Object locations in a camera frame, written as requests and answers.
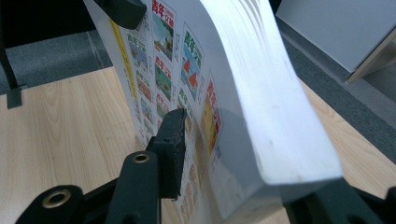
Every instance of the cartoon illustration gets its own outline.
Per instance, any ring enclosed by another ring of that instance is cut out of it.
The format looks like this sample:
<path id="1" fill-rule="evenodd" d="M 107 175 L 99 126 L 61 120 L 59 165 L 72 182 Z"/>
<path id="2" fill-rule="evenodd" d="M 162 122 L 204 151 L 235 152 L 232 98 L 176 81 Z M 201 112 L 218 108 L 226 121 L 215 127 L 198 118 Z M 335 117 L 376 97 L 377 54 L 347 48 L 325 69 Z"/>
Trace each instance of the cartoon illustration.
<path id="1" fill-rule="evenodd" d="M 143 115 L 152 123 L 152 113 L 149 104 L 143 98 L 140 98 L 140 104 L 142 105 Z"/>
<path id="2" fill-rule="evenodd" d="M 145 82 L 137 78 L 137 87 L 139 88 L 140 92 L 151 102 L 151 91 L 149 87 L 146 85 Z"/>
<path id="3" fill-rule="evenodd" d="M 220 124 L 217 95 L 214 90 L 213 82 L 210 80 L 201 119 L 203 136 L 209 155 L 212 155 L 213 148 L 218 139 Z"/>
<path id="4" fill-rule="evenodd" d="M 136 118 L 141 123 L 142 119 L 141 119 L 141 116 L 140 116 L 139 103 L 136 102 L 136 101 L 133 101 L 133 105 L 134 105 L 134 113 L 136 115 Z"/>
<path id="5" fill-rule="evenodd" d="M 157 119 L 157 127 L 158 129 L 161 127 L 161 124 L 163 123 L 163 120 L 161 118 Z"/>
<path id="6" fill-rule="evenodd" d="M 148 23 L 147 14 L 145 14 L 144 18 L 137 25 L 137 27 L 134 30 L 128 30 L 128 33 L 130 33 L 134 36 L 138 36 L 141 39 L 146 39 L 146 30 L 149 31 L 149 23 Z"/>
<path id="7" fill-rule="evenodd" d="M 192 192 L 191 192 L 190 182 L 188 182 L 187 186 L 186 186 L 186 196 L 187 196 L 187 201 L 188 201 L 188 203 L 190 205 L 189 206 L 189 208 L 190 208 L 189 213 L 192 214 L 192 209 L 193 209 L 194 203 L 192 201 Z"/>
<path id="8" fill-rule="evenodd" d="M 192 132 L 194 135 L 194 147 L 195 147 L 195 154 L 194 154 L 194 164 L 196 166 L 196 171 L 198 173 L 198 183 L 201 185 L 204 182 L 206 168 L 209 164 L 209 154 L 205 148 L 204 138 L 199 131 L 199 125 L 193 125 L 194 131 Z"/>
<path id="9" fill-rule="evenodd" d="M 180 88 L 180 92 L 178 93 L 178 101 L 177 101 L 177 108 L 185 108 L 187 109 L 187 117 L 186 117 L 186 133 L 191 134 L 191 118 L 192 118 L 192 109 L 189 103 L 189 100 L 184 93 L 183 89 Z"/>
<path id="10" fill-rule="evenodd" d="M 169 112 L 169 106 L 166 104 L 166 102 L 163 100 L 161 95 L 158 93 L 157 93 L 157 112 L 162 119 L 163 117 L 165 117 L 165 114 Z"/>
<path id="11" fill-rule="evenodd" d="M 158 88 L 163 92 L 168 101 L 171 101 L 172 82 L 171 72 L 163 63 L 163 61 L 157 56 L 155 60 L 155 83 Z"/>
<path id="12" fill-rule="evenodd" d="M 151 136 L 153 135 L 153 131 L 152 131 L 152 128 L 151 128 L 151 124 L 150 124 L 146 119 L 144 119 L 143 123 L 144 123 L 144 125 L 145 125 L 146 137 L 147 137 L 147 139 L 148 139 L 148 141 L 149 141 L 149 139 L 150 139 Z"/>
<path id="13" fill-rule="evenodd" d="M 146 54 L 145 44 L 135 38 L 134 36 L 128 35 L 129 48 L 133 57 L 133 62 L 136 68 L 141 69 L 145 74 L 148 71 L 148 59 Z"/>
<path id="14" fill-rule="evenodd" d="M 189 88 L 193 100 L 197 95 L 198 83 L 200 82 L 201 63 L 203 59 L 202 51 L 198 48 L 192 32 L 185 25 L 186 33 L 184 36 L 181 79 Z"/>
<path id="15" fill-rule="evenodd" d="M 155 49 L 161 51 L 170 62 L 173 56 L 175 18 L 167 5 L 153 0 L 152 30 Z"/>
<path id="16" fill-rule="evenodd" d="M 195 172 L 194 164 L 191 165 L 189 178 L 190 178 L 191 191 L 192 191 L 192 204 L 195 204 L 195 202 L 197 201 L 198 184 L 197 184 L 197 174 Z"/>
<path id="17" fill-rule="evenodd" d="M 185 219 L 184 219 L 185 223 L 189 223 L 189 221 L 190 221 L 190 207 L 189 207 L 189 203 L 187 202 L 186 196 L 183 197 L 182 213 L 185 217 Z"/>
<path id="18" fill-rule="evenodd" d="M 142 140 L 145 141 L 145 133 L 144 133 L 142 127 L 139 128 L 139 134 L 140 134 L 140 137 L 142 138 Z"/>

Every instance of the black metal rod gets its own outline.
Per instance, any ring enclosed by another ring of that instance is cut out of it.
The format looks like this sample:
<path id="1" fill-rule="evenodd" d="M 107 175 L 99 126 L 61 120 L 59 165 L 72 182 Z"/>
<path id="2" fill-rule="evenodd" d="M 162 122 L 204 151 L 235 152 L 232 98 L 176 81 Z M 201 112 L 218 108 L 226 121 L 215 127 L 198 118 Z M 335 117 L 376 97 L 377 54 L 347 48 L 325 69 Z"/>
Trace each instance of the black metal rod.
<path id="1" fill-rule="evenodd" d="M 9 63 L 7 53 L 6 53 L 6 45 L 4 44 L 3 37 L 3 15 L 2 15 L 2 7 L 0 1 L 0 63 L 3 66 L 4 72 L 6 73 L 8 86 L 10 89 L 17 89 L 18 82 L 15 78 L 14 71 L 12 71 L 11 64 Z"/>

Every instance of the book cover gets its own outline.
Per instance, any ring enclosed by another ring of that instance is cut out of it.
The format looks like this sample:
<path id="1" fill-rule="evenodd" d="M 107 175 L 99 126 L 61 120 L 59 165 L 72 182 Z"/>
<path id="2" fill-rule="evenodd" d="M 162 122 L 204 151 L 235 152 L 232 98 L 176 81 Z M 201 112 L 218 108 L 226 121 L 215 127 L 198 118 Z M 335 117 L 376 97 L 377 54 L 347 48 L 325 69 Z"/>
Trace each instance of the book cover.
<path id="1" fill-rule="evenodd" d="M 140 141 L 187 110 L 181 223 L 258 221 L 342 175 L 268 2 L 142 2 L 128 30 L 85 0 Z"/>

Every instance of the printed cover illustration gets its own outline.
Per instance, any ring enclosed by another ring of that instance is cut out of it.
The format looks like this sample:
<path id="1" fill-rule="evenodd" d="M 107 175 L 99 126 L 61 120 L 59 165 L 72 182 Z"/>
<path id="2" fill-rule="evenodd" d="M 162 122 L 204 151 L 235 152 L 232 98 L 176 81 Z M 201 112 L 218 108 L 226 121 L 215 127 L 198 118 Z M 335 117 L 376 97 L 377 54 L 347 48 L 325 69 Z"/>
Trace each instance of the printed cover illustration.
<path id="1" fill-rule="evenodd" d="M 177 101 L 177 108 L 185 108 L 187 110 L 187 117 L 186 117 L 186 133 L 188 136 L 191 136 L 191 126 L 192 126 L 192 109 L 190 105 L 190 101 L 186 95 L 186 93 L 183 91 L 182 88 L 180 88 L 180 92 L 178 93 L 178 101 Z"/>
<path id="2" fill-rule="evenodd" d="M 145 77 L 143 77 L 143 74 L 141 74 L 138 70 L 135 73 L 137 76 L 137 88 L 151 102 L 151 90 L 149 89 L 149 81 Z"/>
<path id="3" fill-rule="evenodd" d="M 134 108 L 134 113 L 136 115 L 137 120 L 141 123 L 142 122 L 142 118 L 140 117 L 139 104 L 137 104 L 135 101 L 133 101 L 133 108 Z"/>
<path id="4" fill-rule="evenodd" d="M 146 142 L 149 142 L 149 139 L 154 135 L 154 132 L 152 131 L 151 124 L 146 119 L 144 119 L 143 123 L 146 132 Z"/>
<path id="5" fill-rule="evenodd" d="M 133 56 L 133 63 L 136 69 L 140 69 L 144 74 L 148 71 L 148 58 L 146 45 L 131 34 L 128 34 L 129 47 Z"/>
<path id="6" fill-rule="evenodd" d="M 163 97 L 159 93 L 157 93 L 157 113 L 158 116 L 160 116 L 161 121 L 163 120 L 163 117 L 165 117 L 165 114 L 169 111 L 169 105 L 165 102 Z"/>
<path id="7" fill-rule="evenodd" d="M 152 1 L 152 33 L 154 48 L 165 55 L 169 64 L 172 62 L 174 46 L 175 12 L 157 0 Z"/>
<path id="8" fill-rule="evenodd" d="M 146 102 L 145 99 L 140 98 L 140 103 L 142 105 L 142 112 L 143 115 L 146 117 L 146 119 L 152 123 L 153 121 L 153 117 L 152 117 L 152 112 L 151 112 L 151 108 L 149 107 L 149 103 Z"/>
<path id="9" fill-rule="evenodd" d="M 206 91 L 205 105 L 201 118 L 201 129 L 205 139 L 206 150 L 212 155 L 221 127 L 219 106 L 213 81 L 209 80 Z"/>
<path id="10" fill-rule="evenodd" d="M 177 209 L 179 211 L 179 217 L 182 223 L 192 223 L 192 217 L 195 215 L 195 208 L 198 200 L 202 200 L 202 178 L 200 178 L 201 172 L 199 170 L 207 165 L 199 161 L 197 158 L 198 150 L 202 148 L 194 148 L 187 143 L 187 150 L 184 160 L 183 176 L 181 183 L 181 197 L 175 201 Z"/>
<path id="11" fill-rule="evenodd" d="M 146 39 L 146 31 L 149 31 L 149 20 L 148 15 L 145 14 L 143 20 L 137 25 L 136 29 L 128 30 L 134 36 L 139 37 L 140 39 Z"/>
<path id="12" fill-rule="evenodd" d="M 184 43 L 183 43 L 183 56 L 181 67 L 181 79 L 183 83 L 189 88 L 192 99 L 195 100 L 197 95 L 197 87 L 200 81 L 201 65 L 203 61 L 202 50 L 199 47 L 196 38 L 192 31 L 184 25 Z"/>
<path id="13" fill-rule="evenodd" d="M 155 58 L 155 83 L 157 87 L 161 90 L 163 95 L 171 101 L 172 92 L 172 75 L 171 70 L 166 66 L 166 64 L 161 60 L 160 57 Z"/>

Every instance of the metal bracket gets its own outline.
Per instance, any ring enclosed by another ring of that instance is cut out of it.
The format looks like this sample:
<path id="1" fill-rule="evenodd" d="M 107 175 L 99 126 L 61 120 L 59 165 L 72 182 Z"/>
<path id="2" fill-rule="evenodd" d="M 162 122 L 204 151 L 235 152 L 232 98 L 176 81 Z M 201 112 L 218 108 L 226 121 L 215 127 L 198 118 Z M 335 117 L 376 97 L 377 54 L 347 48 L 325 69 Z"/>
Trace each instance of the metal bracket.
<path id="1" fill-rule="evenodd" d="M 381 200 L 342 178 L 284 206 L 291 224 L 388 224 L 396 221 L 395 195 L 396 188 L 390 188 L 386 200 Z"/>
<path id="2" fill-rule="evenodd" d="M 11 109 L 22 105 L 21 88 L 17 87 L 7 91 L 7 108 Z"/>
<path id="3" fill-rule="evenodd" d="M 118 26 L 134 30 L 145 16 L 147 7 L 139 0 L 94 0 Z"/>

